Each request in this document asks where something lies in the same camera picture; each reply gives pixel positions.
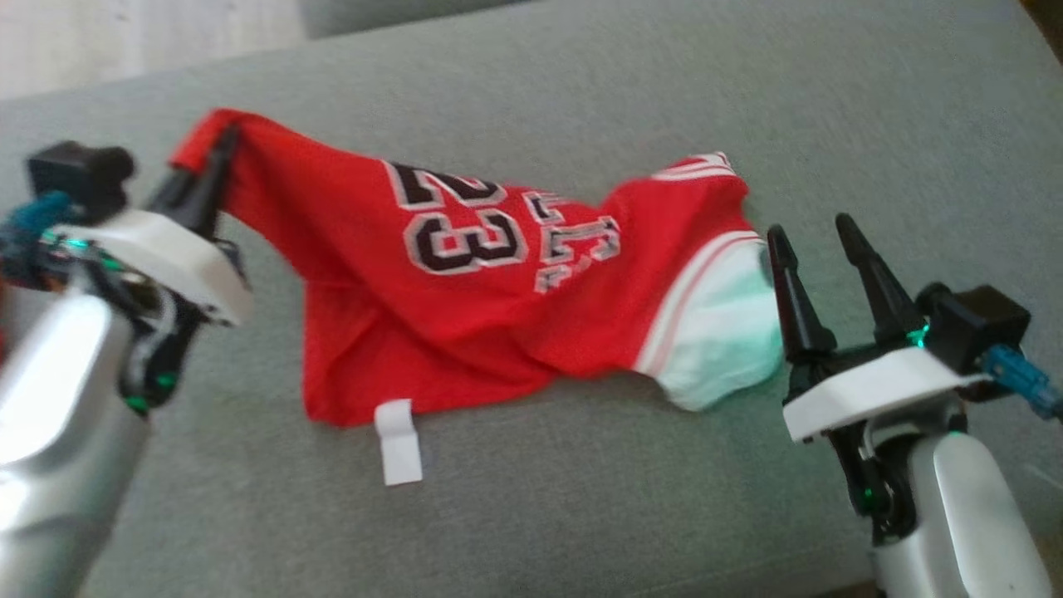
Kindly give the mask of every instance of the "cable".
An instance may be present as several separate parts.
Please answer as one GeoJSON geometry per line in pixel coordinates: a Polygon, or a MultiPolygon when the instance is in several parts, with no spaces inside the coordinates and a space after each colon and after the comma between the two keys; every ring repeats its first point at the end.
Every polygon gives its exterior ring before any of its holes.
{"type": "Polygon", "coordinates": [[[1026,399],[1042,420],[1063,420],[1063,394],[1052,387],[1047,374],[1018,352],[994,345],[982,358],[982,371],[997,385],[1026,399]]]}
{"type": "Polygon", "coordinates": [[[154,286],[158,296],[159,317],[155,322],[141,318],[141,322],[152,328],[151,332],[133,346],[125,370],[125,383],[134,389],[134,395],[141,400],[148,385],[149,368],[152,357],[158,352],[167,338],[173,334],[178,319],[178,306],[169,290],[154,286]]]}

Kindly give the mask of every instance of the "green led light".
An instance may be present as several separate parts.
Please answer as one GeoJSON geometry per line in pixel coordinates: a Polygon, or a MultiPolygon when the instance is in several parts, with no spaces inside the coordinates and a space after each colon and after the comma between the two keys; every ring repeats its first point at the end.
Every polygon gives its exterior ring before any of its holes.
{"type": "Polygon", "coordinates": [[[163,389],[172,389],[178,386],[178,375],[171,373],[159,374],[155,377],[155,383],[163,389]]]}
{"type": "Polygon", "coordinates": [[[908,342],[911,343],[912,345],[915,345],[916,347],[922,347],[923,338],[926,337],[927,332],[929,331],[930,331],[929,324],[924,326],[922,330],[913,330],[908,334],[908,342]]]}
{"type": "Polygon", "coordinates": [[[115,259],[114,257],[103,257],[101,260],[103,261],[103,267],[106,268],[106,269],[108,269],[108,270],[120,270],[120,269],[122,269],[121,261],[119,261],[118,259],[115,259]]]}
{"type": "Polygon", "coordinates": [[[144,397],[126,397],[125,405],[137,413],[148,413],[148,401],[144,397]]]}

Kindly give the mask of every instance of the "gray couch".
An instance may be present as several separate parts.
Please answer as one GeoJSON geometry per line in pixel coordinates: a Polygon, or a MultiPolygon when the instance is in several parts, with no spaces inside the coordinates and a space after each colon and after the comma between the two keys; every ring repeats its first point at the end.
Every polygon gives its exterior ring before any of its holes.
{"type": "MultiPolygon", "coordinates": [[[[1063,375],[1063,72],[1013,0],[536,2],[27,98],[0,104],[3,201],[63,138],[133,150],[144,197],[216,105],[590,201],[723,149],[843,344],[871,335],[833,238],[848,210],[910,288],[1017,296],[1063,375]]],[[[302,414],[299,279],[225,225],[256,318],[202,336],[88,596],[808,596],[871,576],[833,454],[789,441],[781,374],[706,414],[619,374],[422,417],[424,482],[384,488],[371,427],[302,414]]],[[[39,298],[15,298],[22,330],[39,298]]],[[[972,426],[1052,531],[1058,428],[1017,400],[972,426]]]]}

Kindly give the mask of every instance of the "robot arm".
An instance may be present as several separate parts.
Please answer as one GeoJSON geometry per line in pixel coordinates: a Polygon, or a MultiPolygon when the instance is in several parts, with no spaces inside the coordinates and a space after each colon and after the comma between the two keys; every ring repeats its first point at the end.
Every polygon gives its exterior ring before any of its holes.
{"type": "Polygon", "coordinates": [[[912,298],[846,213],[837,226],[875,320],[875,342],[839,351],[809,302],[781,226],[769,230],[794,442],[825,437],[849,500],[872,522],[887,596],[1051,596],[1048,574],[989,450],[968,437],[963,401],[1023,394],[1059,413],[1047,378],[1018,347],[1030,314],[991,286],[940,283],[912,298]]]}
{"type": "Polygon", "coordinates": [[[214,236],[236,142],[226,131],[147,210],[125,206],[124,150],[30,158],[38,199],[3,226],[3,269],[62,294],[0,373],[0,594],[77,594],[196,331],[250,317],[237,250],[214,236]]]}

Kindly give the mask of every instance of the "red jersey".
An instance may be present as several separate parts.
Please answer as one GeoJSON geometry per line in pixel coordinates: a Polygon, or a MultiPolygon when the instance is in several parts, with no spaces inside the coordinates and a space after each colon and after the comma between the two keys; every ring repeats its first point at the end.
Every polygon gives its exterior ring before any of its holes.
{"type": "Polygon", "coordinates": [[[225,209],[306,283],[313,420],[366,424],[396,398],[415,413],[474,407],[615,370],[694,409],[779,363],[762,242],[722,153],[629,181],[601,208],[340,151],[231,109],[173,163],[201,169],[233,121],[225,209]]]}

